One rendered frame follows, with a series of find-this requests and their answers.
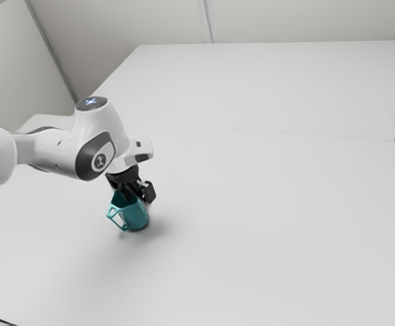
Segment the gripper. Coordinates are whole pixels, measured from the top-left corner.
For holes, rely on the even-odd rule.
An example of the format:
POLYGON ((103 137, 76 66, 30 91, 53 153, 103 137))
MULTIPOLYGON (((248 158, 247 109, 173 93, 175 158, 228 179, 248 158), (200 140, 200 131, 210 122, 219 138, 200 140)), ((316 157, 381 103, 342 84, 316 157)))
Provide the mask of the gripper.
POLYGON ((157 197, 155 188, 150 181, 143 181, 139 176, 139 166, 134 165, 120 173, 106 173, 105 177, 113 189, 117 189, 126 200, 133 200, 136 194, 127 184, 139 183, 141 199, 146 204, 151 204, 157 197))

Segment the teal faceted mug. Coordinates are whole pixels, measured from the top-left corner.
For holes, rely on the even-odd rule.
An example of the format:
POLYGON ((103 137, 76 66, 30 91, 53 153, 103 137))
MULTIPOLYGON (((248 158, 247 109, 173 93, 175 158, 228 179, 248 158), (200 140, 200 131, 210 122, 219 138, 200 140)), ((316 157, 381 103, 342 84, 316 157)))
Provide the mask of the teal faceted mug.
POLYGON ((126 200, 118 190, 113 193, 106 216, 122 232, 140 231, 149 222, 142 200, 137 195, 133 200, 126 200))

